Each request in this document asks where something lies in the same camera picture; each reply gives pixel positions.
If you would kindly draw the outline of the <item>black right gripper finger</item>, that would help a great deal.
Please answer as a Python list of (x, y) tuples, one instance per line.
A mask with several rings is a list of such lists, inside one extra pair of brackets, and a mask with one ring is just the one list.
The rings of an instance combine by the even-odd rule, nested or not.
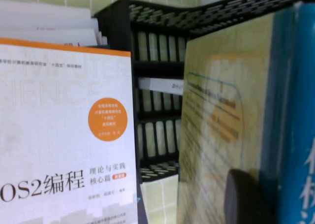
[(239, 169), (229, 170), (225, 187), (225, 222), (258, 224), (259, 198), (258, 185), (249, 173)]

